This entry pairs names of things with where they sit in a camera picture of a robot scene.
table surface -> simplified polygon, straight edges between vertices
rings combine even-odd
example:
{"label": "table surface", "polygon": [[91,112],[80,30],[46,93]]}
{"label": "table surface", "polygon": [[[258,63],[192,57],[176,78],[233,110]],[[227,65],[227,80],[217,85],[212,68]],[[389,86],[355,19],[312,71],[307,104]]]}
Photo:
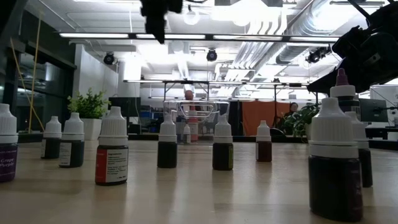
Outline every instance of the table surface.
{"label": "table surface", "polygon": [[[127,183],[113,187],[94,183],[97,142],[72,169],[39,146],[21,144],[16,179],[0,184],[1,223],[337,223],[309,210],[306,144],[274,143],[272,163],[258,163],[253,143],[234,143],[233,171],[215,171],[211,146],[179,146],[177,168],[158,169],[157,142],[130,141]],[[372,163],[361,223],[396,223],[398,154],[372,150]]]}

ceiling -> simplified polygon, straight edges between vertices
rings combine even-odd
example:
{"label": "ceiling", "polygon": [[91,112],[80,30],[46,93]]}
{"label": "ceiling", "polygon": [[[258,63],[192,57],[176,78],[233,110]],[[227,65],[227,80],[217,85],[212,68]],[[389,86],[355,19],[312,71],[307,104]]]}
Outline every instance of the ceiling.
{"label": "ceiling", "polygon": [[[26,9],[38,17],[39,12],[43,12],[42,19],[59,32],[145,32],[145,20],[139,12],[141,6],[139,1],[135,3],[80,1],[84,0],[79,0],[78,2],[74,0],[30,0]],[[241,3],[242,6],[239,6],[239,10],[235,14],[230,17],[222,17],[220,12],[223,12],[226,6],[214,6],[214,1],[209,0],[203,5],[194,4],[192,6],[192,10],[200,15],[200,19],[195,25],[186,23],[184,20],[186,15],[169,13],[167,15],[166,32],[184,34],[247,34],[250,32],[251,24],[237,26],[242,21],[237,21],[236,18],[245,18],[245,16],[247,17],[252,13],[258,13],[252,12],[253,7],[248,11]],[[258,4],[260,0],[241,0],[241,2],[243,1],[245,3],[253,1]],[[307,5],[309,0],[297,0],[296,2],[297,5],[293,7],[285,7],[284,5],[287,23]],[[354,7],[345,6],[345,9],[352,10],[354,16],[349,22],[337,28],[331,35],[342,35],[351,27],[357,25],[366,27],[364,17],[356,13]],[[365,10],[372,13],[376,8],[366,8]],[[178,69],[178,57],[175,54],[169,54],[168,42],[166,45],[160,45],[154,40],[92,40],[83,43],[86,45],[87,50],[97,49],[96,52],[100,55],[106,53],[105,50],[101,50],[105,46],[134,45],[136,47],[134,54],[141,56],[142,73],[144,75],[170,74],[172,70]],[[185,57],[189,70],[208,70],[212,72],[215,71],[217,63],[232,62],[243,44],[242,42],[215,41],[188,41],[187,43],[189,46],[216,49],[218,59],[215,62],[207,62],[206,52],[201,51]],[[118,52],[116,55],[122,60],[128,54],[131,54],[131,52]],[[305,56],[305,54],[302,54],[295,58],[289,66],[282,69],[282,73],[276,74],[275,77],[287,82],[311,82],[318,77],[326,75],[341,60],[338,56],[331,54],[320,62],[308,66],[304,61]]]}

security camera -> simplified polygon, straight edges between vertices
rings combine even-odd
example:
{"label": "security camera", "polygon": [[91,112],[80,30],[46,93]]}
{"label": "security camera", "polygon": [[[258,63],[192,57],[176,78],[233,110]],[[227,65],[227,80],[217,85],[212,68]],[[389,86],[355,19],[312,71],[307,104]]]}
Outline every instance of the security camera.
{"label": "security camera", "polygon": [[116,63],[116,60],[113,56],[113,52],[107,52],[105,57],[104,57],[104,63],[107,65],[114,65]]}
{"label": "security camera", "polygon": [[207,61],[208,62],[214,62],[217,60],[217,53],[215,49],[210,49],[209,52],[207,53]]}

